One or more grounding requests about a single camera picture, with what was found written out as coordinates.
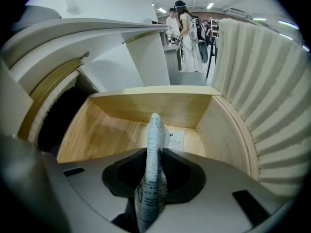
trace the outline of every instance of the ceiling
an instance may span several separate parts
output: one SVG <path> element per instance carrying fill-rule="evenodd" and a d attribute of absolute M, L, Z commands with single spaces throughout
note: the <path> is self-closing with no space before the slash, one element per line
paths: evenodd
<path fill-rule="evenodd" d="M 158 17 L 165 16 L 158 11 L 163 8 L 168 11 L 174 7 L 177 0 L 151 0 L 155 4 L 155 11 Z M 295 24 L 293 19 L 287 14 L 286 10 L 277 0 L 182 0 L 191 12 L 217 12 L 240 17 L 252 21 L 260 26 L 268 27 L 279 33 L 293 38 L 296 42 L 301 43 L 301 34 L 299 30 L 283 25 L 278 20 L 283 20 Z M 210 2 L 214 5 L 207 9 Z M 252 18 L 265 18 L 266 21 L 253 21 Z"/>

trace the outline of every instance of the brown wall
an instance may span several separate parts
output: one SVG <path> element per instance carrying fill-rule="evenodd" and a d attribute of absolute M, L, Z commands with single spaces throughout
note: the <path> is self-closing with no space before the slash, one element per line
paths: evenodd
<path fill-rule="evenodd" d="M 251 23 L 247 20 L 238 18 L 238 17 L 233 17 L 233 16 L 229 16 L 229 15 L 224 15 L 224 14 L 220 14 L 220 13 L 213 13 L 213 12 L 194 12 L 193 13 L 195 16 L 198 16 L 201 20 L 207 20 L 208 18 L 212 17 L 213 19 L 224 19 L 224 18 L 230 18 L 236 21 L 242 21 L 242 22 L 248 22 Z M 159 22 L 161 23 L 166 23 L 166 18 L 168 18 L 169 16 L 164 16 L 164 17 L 160 17 L 158 18 Z"/>

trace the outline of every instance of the gold trim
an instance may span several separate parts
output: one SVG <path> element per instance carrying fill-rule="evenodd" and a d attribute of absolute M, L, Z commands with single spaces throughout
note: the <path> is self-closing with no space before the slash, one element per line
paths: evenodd
<path fill-rule="evenodd" d="M 80 58 L 69 60 L 50 72 L 31 92 L 30 97 L 34 100 L 23 123 L 18 131 L 18 137 L 27 140 L 30 127 L 35 115 L 41 107 L 44 100 L 52 90 L 70 73 L 82 64 Z"/>
<path fill-rule="evenodd" d="M 142 33 L 140 35 L 134 36 L 134 37 L 126 40 L 124 43 L 129 44 L 129 43 L 131 43 L 133 41 L 136 41 L 138 39 L 141 39 L 143 37 L 150 36 L 150 35 L 153 35 L 153 34 L 156 34 L 156 33 L 159 33 L 159 32 L 158 31 L 151 31 L 151 32 L 147 32 L 147 33 Z"/>

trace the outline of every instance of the crumpled newspaper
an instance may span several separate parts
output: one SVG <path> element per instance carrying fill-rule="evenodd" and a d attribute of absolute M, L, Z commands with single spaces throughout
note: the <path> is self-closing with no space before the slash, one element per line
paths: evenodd
<path fill-rule="evenodd" d="M 145 232 L 164 210 L 167 181 L 162 170 L 162 149 L 169 144 L 170 133 L 161 117 L 152 114 L 148 124 L 146 172 L 135 190 L 135 211 L 139 233 Z"/>

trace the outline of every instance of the black rectangular slot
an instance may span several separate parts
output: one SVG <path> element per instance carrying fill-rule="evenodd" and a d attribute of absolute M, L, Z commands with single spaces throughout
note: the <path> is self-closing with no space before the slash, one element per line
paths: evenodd
<path fill-rule="evenodd" d="M 234 192 L 232 195 L 254 227 L 261 224 L 269 217 L 267 211 L 248 191 L 242 190 Z"/>
<path fill-rule="evenodd" d="M 77 167 L 77 168 L 74 168 L 74 169 L 69 169 L 69 170 L 63 171 L 63 173 L 64 173 L 64 175 L 66 177 L 69 177 L 69 176 L 72 176 L 72 175 L 75 175 L 75 174 L 78 174 L 78 173 L 82 173 L 84 171 L 85 170 L 82 167 Z"/>

